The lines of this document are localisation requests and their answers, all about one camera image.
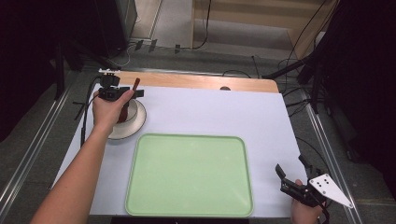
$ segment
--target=camera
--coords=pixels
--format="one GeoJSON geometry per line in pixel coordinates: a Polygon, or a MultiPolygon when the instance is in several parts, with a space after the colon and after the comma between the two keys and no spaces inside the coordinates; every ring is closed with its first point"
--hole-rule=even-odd
{"type": "Polygon", "coordinates": [[[117,101],[120,97],[128,91],[129,87],[108,87],[99,89],[99,97],[107,101],[117,101]]]}

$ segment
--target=green tray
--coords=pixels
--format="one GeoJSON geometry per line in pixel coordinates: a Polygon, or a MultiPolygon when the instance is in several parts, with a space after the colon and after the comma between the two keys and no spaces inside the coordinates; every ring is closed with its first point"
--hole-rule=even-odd
{"type": "Polygon", "coordinates": [[[244,142],[232,136],[142,135],[125,208],[145,217],[247,217],[253,201],[244,142]]]}

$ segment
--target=white table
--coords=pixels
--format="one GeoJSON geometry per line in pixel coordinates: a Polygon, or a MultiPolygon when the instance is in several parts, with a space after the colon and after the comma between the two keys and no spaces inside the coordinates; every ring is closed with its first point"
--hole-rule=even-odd
{"type": "MultiPolygon", "coordinates": [[[[298,160],[300,151],[281,94],[150,86],[139,89],[145,90],[145,96],[138,100],[147,109],[146,123],[131,137],[107,141],[91,215],[128,215],[124,202],[139,136],[143,133],[188,133],[242,138],[247,148],[254,201],[250,216],[290,216],[291,198],[279,190],[280,179],[275,167],[279,163],[291,180],[301,178],[305,181],[306,175],[298,160]]],[[[81,125],[82,122],[56,180],[79,150],[81,125]]],[[[89,109],[87,136],[91,130],[92,111],[89,109]]]]}

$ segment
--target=floor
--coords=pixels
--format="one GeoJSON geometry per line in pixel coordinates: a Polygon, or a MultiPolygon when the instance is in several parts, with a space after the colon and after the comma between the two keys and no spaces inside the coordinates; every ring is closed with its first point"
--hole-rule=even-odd
{"type": "Polygon", "coordinates": [[[136,0],[137,19],[131,38],[151,39],[156,28],[162,0],[136,0]]]}
{"type": "MultiPolygon", "coordinates": [[[[183,4],[177,0],[163,1],[154,28],[150,28],[151,30],[146,32],[146,37],[144,37],[145,44],[148,46],[144,45],[142,49],[135,50],[133,43],[138,39],[133,37],[132,47],[110,60],[122,64],[124,70],[171,70],[210,76],[220,76],[226,70],[238,70],[256,77],[258,73],[269,75],[277,71],[279,67],[286,66],[287,61],[282,60],[289,58],[291,43],[286,31],[281,28],[211,21],[209,23],[210,35],[206,45],[196,51],[183,50],[180,53],[175,53],[175,45],[187,47],[189,44],[191,18],[189,14],[191,5],[189,4],[190,1],[183,1],[183,4]],[[220,41],[234,34],[234,30],[237,30],[241,35],[232,35],[233,39],[220,41]],[[157,39],[157,48],[154,51],[149,51],[151,40],[154,39],[157,39]]],[[[140,22],[143,22],[143,14],[141,15],[140,22]]],[[[195,22],[197,27],[204,26],[204,24],[202,21],[195,22]]],[[[205,33],[203,30],[197,29],[196,35],[196,44],[199,45],[205,33]]],[[[79,105],[74,102],[84,101],[83,96],[87,86],[92,77],[96,75],[97,68],[100,67],[96,62],[86,60],[83,71],[68,72],[66,79],[66,86],[69,88],[68,96],[64,99],[62,110],[55,116],[56,119],[50,132],[44,138],[37,155],[35,155],[35,162],[29,167],[30,172],[26,175],[20,188],[17,189],[18,194],[13,199],[12,206],[7,209],[7,215],[0,216],[0,223],[27,223],[48,193],[47,187],[51,185],[56,176],[63,161],[63,155],[67,151],[78,125],[79,118],[76,119],[76,116],[79,105]]],[[[232,72],[227,76],[246,77],[240,72],[232,72]]],[[[301,102],[306,96],[305,91],[309,92],[311,89],[309,83],[303,86],[303,89],[298,89],[302,86],[297,84],[296,76],[298,76],[298,71],[292,71],[287,78],[283,76],[276,79],[281,92],[293,91],[284,97],[286,105],[301,102]]],[[[34,141],[37,130],[40,129],[48,111],[54,104],[52,100],[54,92],[54,86],[49,88],[22,119],[10,137],[0,143],[2,152],[0,184],[2,187],[9,183],[14,172],[18,169],[22,157],[34,141]]],[[[328,170],[318,154],[323,156],[323,152],[330,147],[333,157],[336,158],[336,168],[338,167],[337,170],[343,175],[347,189],[358,207],[357,212],[360,218],[353,219],[356,217],[350,215],[350,210],[338,203],[332,203],[329,207],[331,223],[395,223],[396,202],[391,198],[381,174],[370,164],[354,163],[348,160],[345,143],[337,132],[332,118],[327,115],[323,105],[319,105],[318,108],[319,114],[316,116],[312,116],[310,106],[304,103],[290,106],[288,111],[292,115],[290,122],[296,137],[299,138],[297,143],[301,153],[320,169],[328,170]],[[315,119],[319,119],[324,133],[318,132],[313,125],[315,119]]],[[[89,223],[110,222],[111,217],[91,216],[89,219],[89,223]]],[[[249,222],[254,224],[290,223],[287,218],[253,218],[249,222]]]]}

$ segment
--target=gray floor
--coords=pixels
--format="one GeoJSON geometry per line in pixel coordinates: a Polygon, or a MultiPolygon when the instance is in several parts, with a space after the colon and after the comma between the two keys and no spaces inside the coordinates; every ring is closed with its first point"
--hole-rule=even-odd
{"type": "MultiPolygon", "coordinates": [[[[163,8],[172,8],[167,4],[172,5],[174,3],[175,1],[164,1],[163,8]]],[[[165,15],[164,11],[161,12],[160,16],[169,17],[169,15],[165,15]]],[[[162,41],[159,41],[158,43],[161,43],[161,46],[171,48],[174,46],[173,43],[180,44],[181,41],[174,40],[170,37],[176,36],[176,38],[180,38],[182,34],[174,31],[174,35],[168,34],[168,37],[161,35],[161,32],[166,29],[167,28],[164,27],[164,25],[157,24],[154,36],[162,41]]],[[[250,30],[250,32],[254,32],[255,30],[251,27],[247,29],[250,30]]],[[[129,55],[128,53],[123,52],[119,57],[112,59],[112,61],[117,63],[126,63],[129,60],[130,63],[123,66],[124,70],[146,68],[202,72],[220,75],[226,70],[234,69],[244,71],[252,75],[254,78],[257,76],[254,63],[250,57],[251,55],[258,55],[255,59],[260,75],[268,75],[278,69],[278,63],[282,59],[289,57],[290,52],[288,50],[291,49],[291,44],[288,42],[284,31],[273,28],[262,29],[268,31],[266,35],[268,39],[262,41],[263,48],[260,48],[260,46],[257,48],[253,46],[251,48],[246,48],[246,46],[237,46],[235,45],[235,43],[238,43],[237,39],[228,42],[226,45],[217,45],[216,42],[210,42],[208,46],[205,46],[205,50],[187,50],[181,51],[178,54],[175,54],[172,49],[160,48],[149,52],[149,47],[144,46],[142,49],[137,51],[130,49],[129,55]]],[[[31,216],[48,193],[47,187],[52,183],[56,176],[63,161],[64,154],[68,149],[70,141],[78,126],[79,120],[75,120],[75,116],[78,113],[79,107],[78,105],[74,105],[73,102],[84,101],[88,84],[93,76],[96,75],[96,71],[99,67],[100,65],[95,62],[86,61],[86,66],[82,72],[68,73],[67,86],[70,87],[69,95],[64,103],[63,109],[49,132],[49,135],[47,136],[31,171],[21,186],[21,190],[16,197],[14,204],[10,207],[5,223],[28,223],[31,216]]],[[[230,76],[245,77],[244,75],[237,75],[236,73],[230,74],[230,76]]],[[[299,85],[296,84],[296,76],[297,71],[290,73],[287,86],[285,86],[284,77],[278,78],[277,83],[279,89],[283,91],[285,87],[287,87],[288,91],[290,91],[293,90],[293,88],[299,87],[299,85]]],[[[309,90],[310,85],[306,85],[305,88],[309,90]]],[[[55,88],[52,86],[42,95],[29,113],[26,114],[8,139],[0,143],[0,151],[2,152],[2,157],[0,158],[0,170],[2,171],[0,173],[0,184],[2,187],[5,186],[8,180],[12,177],[26,149],[35,137],[36,131],[39,129],[42,121],[53,104],[52,97],[54,94],[55,88]]],[[[302,93],[300,91],[295,91],[285,97],[285,104],[299,102],[301,100],[302,93]]],[[[290,107],[290,114],[297,109],[297,107],[298,106],[290,107]]],[[[326,136],[331,143],[335,157],[347,182],[349,190],[358,206],[362,221],[364,223],[396,223],[396,203],[391,198],[389,190],[382,179],[382,175],[369,164],[357,164],[347,159],[345,144],[341,140],[332,119],[324,112],[322,105],[319,105],[318,108],[320,111],[318,116],[322,121],[326,136]]],[[[292,116],[290,118],[290,122],[297,137],[304,139],[321,152],[317,135],[305,108],[300,113],[292,116]]],[[[318,154],[313,151],[310,146],[302,141],[297,142],[303,155],[305,155],[317,167],[326,169],[318,154]]],[[[346,210],[343,206],[337,203],[332,203],[329,211],[331,214],[331,223],[349,223],[346,210]]],[[[110,219],[111,217],[95,216],[90,217],[89,222],[109,223],[110,219]]],[[[251,219],[250,223],[290,223],[290,221],[288,219],[251,219]]]]}

